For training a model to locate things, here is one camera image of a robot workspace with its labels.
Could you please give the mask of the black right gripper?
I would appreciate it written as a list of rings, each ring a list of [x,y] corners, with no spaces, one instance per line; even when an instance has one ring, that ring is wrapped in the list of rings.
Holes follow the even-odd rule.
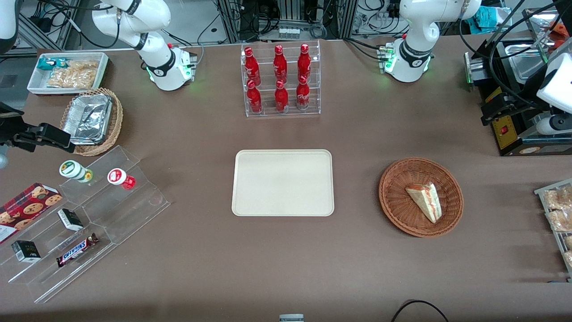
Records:
[[[0,104],[0,144],[25,151],[34,151],[37,145],[49,145],[74,153],[76,148],[67,132],[48,123],[30,127],[23,121],[24,112],[4,103]]]

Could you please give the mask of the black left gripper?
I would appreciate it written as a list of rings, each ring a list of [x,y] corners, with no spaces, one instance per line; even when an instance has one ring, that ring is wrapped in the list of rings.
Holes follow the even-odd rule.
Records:
[[[527,105],[523,100],[515,99],[508,94],[497,94],[493,98],[493,104],[481,106],[482,126],[488,126],[495,119],[513,116],[516,123],[534,123],[533,119],[542,113],[541,109]]]

